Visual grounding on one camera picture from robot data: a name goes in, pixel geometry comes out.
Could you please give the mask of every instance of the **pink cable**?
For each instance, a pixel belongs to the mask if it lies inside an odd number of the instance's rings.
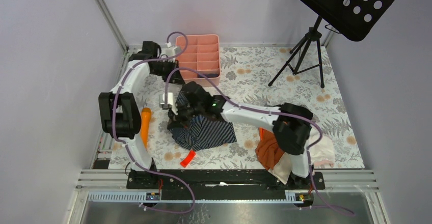
[[[171,76],[174,74],[174,72],[176,72],[177,70],[188,70],[188,71],[191,71],[191,72],[194,72],[194,73],[196,73],[197,75],[200,75],[200,76],[202,76],[204,79],[206,79],[214,88],[216,88],[216,90],[222,95],[222,97],[224,97],[224,99],[227,101],[227,102],[229,102],[229,103],[231,103],[232,105],[234,105],[234,106],[236,106],[236,107],[239,107],[239,108],[241,108],[241,109],[246,109],[246,110],[250,110],[250,111],[253,111],[253,112],[258,112],[258,113],[262,113],[262,114],[266,114],[266,115],[268,115],[269,114],[269,112],[268,111],[265,111],[265,110],[261,110],[261,109],[256,109],[256,108],[250,108],[250,107],[246,107],[246,106],[242,106],[242,105],[239,105],[239,104],[237,104],[236,102],[234,102],[234,101],[232,101],[231,99],[229,99],[214,83],[213,83],[213,81],[211,81],[207,76],[205,76],[205,75],[203,75],[203,74],[201,74],[200,72],[198,72],[198,71],[196,71],[196,70],[193,70],[193,69],[190,69],[190,68],[186,68],[186,67],[179,67],[179,68],[176,68],[176,69],[174,69],[173,71],[171,71],[171,73],[168,75],[168,78],[167,78],[167,81],[168,80],[170,80],[170,78],[171,78]],[[166,82],[165,83],[165,96],[167,96],[167,94],[168,94],[168,82]],[[309,163],[309,172],[310,172],[310,178],[311,178],[311,183],[312,183],[312,187],[313,187],[313,189],[315,190],[315,192],[316,192],[316,195],[327,205],[327,207],[328,208],[330,208],[330,209],[332,209],[332,210],[334,210],[334,211],[336,211],[336,212],[338,212],[339,214],[342,214],[342,215],[346,215],[346,216],[355,216],[356,214],[355,214],[355,212],[353,212],[352,210],[350,210],[350,209],[348,209],[348,208],[345,208],[345,207],[342,207],[342,206],[338,206],[338,205],[331,205],[330,203],[328,203],[327,201],[325,201],[324,199],[323,199],[323,197],[321,196],[321,194],[318,192],[318,189],[316,189],[316,186],[315,186],[315,182],[313,181],[313,176],[312,176],[312,162],[311,162],[311,156],[310,156],[310,153],[309,153],[309,149],[312,147],[312,146],[314,146],[314,145],[316,145],[321,139],[322,139],[322,136],[323,136],[323,132],[322,132],[322,130],[321,130],[321,128],[316,124],[316,123],[314,123],[314,122],[312,122],[311,120],[308,120],[307,118],[304,118],[304,117],[302,117],[302,116],[297,116],[297,115],[292,115],[292,114],[287,114],[287,113],[283,113],[283,112],[271,112],[271,114],[272,115],[280,115],[280,116],[288,116],[288,117],[292,117],[292,118],[296,118],[296,119],[299,119],[299,120],[302,120],[302,121],[305,121],[305,122],[307,122],[307,123],[309,123],[309,124],[311,124],[313,127],[315,127],[317,130],[318,130],[318,132],[319,132],[319,137],[318,137],[318,139],[316,140],[316,141],[314,141],[313,143],[311,143],[309,146],[307,146],[306,147],[306,153],[307,153],[307,156],[308,156],[308,163]]]

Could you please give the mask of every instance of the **black motor joint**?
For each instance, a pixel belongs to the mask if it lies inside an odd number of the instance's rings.
[[[296,115],[311,120],[313,113],[307,108],[284,103],[279,110],[286,114]],[[288,154],[301,155],[305,151],[305,144],[309,139],[310,123],[288,116],[279,116],[273,121],[273,133],[278,141],[279,147]]]
[[[149,59],[158,59],[161,54],[161,47],[159,44],[152,41],[144,41],[142,50],[132,54],[129,57],[129,61],[133,60],[149,60]],[[167,81],[168,75],[174,69],[178,68],[178,60],[171,62],[169,60],[163,61],[150,61],[148,62],[150,74],[157,75],[162,77],[164,82]],[[170,78],[169,83],[172,84],[184,84],[184,80],[181,77],[179,71],[176,71]]]

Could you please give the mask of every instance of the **tripod leg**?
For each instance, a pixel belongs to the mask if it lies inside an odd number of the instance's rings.
[[[301,40],[300,40],[300,42],[298,42],[297,43],[297,45],[296,46],[294,46],[294,48],[293,49],[291,49],[290,51],[289,51],[289,53],[293,53],[299,46],[300,46],[300,44],[304,41],[306,39],[306,36],[304,36]]]
[[[307,53],[308,48],[310,46],[310,43],[311,43],[311,40],[308,39],[307,42],[306,42],[305,48],[303,48],[303,52],[300,55],[299,61],[297,61],[297,64],[295,65],[295,69],[294,69],[293,75],[297,75],[297,71],[299,71],[300,65],[302,65],[303,59],[306,56],[306,53]]]
[[[300,43],[300,45],[298,46],[299,48],[297,48],[294,53],[291,55],[291,57],[289,57],[289,59],[285,62],[284,66],[282,66],[282,69],[279,70],[279,72],[276,74],[276,76],[273,78],[272,81],[270,81],[268,83],[268,86],[271,87],[273,85],[273,83],[275,82],[275,80],[279,77],[279,75],[282,73],[282,71],[288,66],[289,62],[291,62],[292,59],[294,59],[295,55],[299,52],[300,48],[305,45],[306,42],[306,38],[302,39],[302,42]]]
[[[316,48],[318,49],[318,64],[319,64],[319,75],[321,76],[321,88],[324,88],[324,75],[322,74],[321,44],[319,43],[319,39],[316,41]]]

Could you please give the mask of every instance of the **red tag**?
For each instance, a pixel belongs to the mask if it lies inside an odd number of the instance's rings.
[[[195,153],[195,151],[193,151],[192,149],[189,151],[189,154],[186,156],[186,158],[180,162],[180,165],[184,168],[186,168],[186,166],[192,161],[192,159],[195,157],[197,153]]]

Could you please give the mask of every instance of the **pink compartment organizer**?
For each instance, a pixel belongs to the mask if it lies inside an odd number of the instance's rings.
[[[221,61],[219,59],[219,36],[209,35],[190,35],[187,36],[189,44],[186,51],[180,55],[177,60],[179,67],[187,67],[197,70],[203,75],[209,76],[209,79],[219,85],[221,75]],[[177,37],[176,45],[182,49],[186,45],[186,39],[183,36]],[[180,74],[185,83],[195,81],[203,87],[211,87],[211,84],[204,78],[199,78],[197,74],[180,70]]]

